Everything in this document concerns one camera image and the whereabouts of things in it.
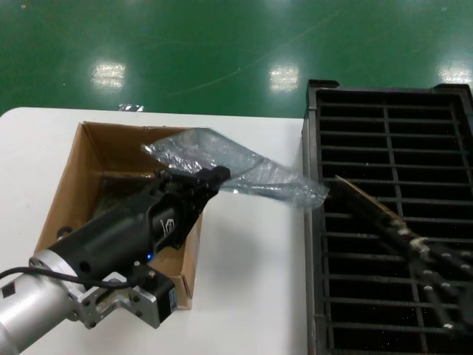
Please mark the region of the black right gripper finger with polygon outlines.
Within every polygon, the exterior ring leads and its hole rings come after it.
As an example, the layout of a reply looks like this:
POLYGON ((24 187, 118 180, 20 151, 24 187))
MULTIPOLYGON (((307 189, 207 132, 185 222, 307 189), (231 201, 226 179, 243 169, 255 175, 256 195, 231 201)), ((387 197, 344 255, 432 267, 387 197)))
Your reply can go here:
POLYGON ((409 264, 412 267, 415 276, 423 284, 423 291, 428 301, 431 302, 442 329, 455 330, 455 323, 449 316, 440 299, 440 292, 444 290, 444 286, 446 286, 447 291, 450 291, 450 284, 448 284, 436 271, 433 271, 428 267, 422 260, 411 259, 409 264))
POLYGON ((444 268, 459 271, 471 271, 472 263, 470 256, 464 256, 459 251, 455 251, 442 243, 424 243, 421 246, 423 258, 431 263, 437 263, 444 268))

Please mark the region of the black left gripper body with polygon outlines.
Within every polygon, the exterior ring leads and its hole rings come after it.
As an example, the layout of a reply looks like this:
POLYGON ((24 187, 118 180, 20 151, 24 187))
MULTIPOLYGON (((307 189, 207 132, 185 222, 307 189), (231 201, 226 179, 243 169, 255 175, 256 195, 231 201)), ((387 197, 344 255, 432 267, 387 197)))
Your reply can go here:
POLYGON ((50 246, 80 278, 102 280, 148 263, 167 247, 179 249, 200 214, 190 211, 186 192, 200 184, 160 178, 125 197, 98 217, 50 246))

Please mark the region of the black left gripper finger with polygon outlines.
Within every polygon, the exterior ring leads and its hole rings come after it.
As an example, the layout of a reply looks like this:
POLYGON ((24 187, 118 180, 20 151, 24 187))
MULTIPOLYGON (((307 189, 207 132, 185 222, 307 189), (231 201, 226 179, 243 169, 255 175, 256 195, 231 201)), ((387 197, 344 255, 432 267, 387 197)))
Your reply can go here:
POLYGON ((186 192, 186 204, 193 213, 201 214, 208 201, 218 194, 219 183, 202 183, 186 192))
POLYGON ((222 184, 230 179, 231 171, 224 166, 216 166, 213 169, 203 168, 195 173, 172 168, 157 168, 154 175, 165 182, 180 184, 222 184))

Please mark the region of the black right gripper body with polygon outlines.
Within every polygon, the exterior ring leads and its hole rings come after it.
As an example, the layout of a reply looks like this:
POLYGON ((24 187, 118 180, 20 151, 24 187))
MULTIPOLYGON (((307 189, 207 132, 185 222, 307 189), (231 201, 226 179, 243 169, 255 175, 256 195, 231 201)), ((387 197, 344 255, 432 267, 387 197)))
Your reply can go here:
POLYGON ((460 312, 456 332, 460 335, 472 335, 472 274, 467 279, 464 284, 456 287, 460 312))

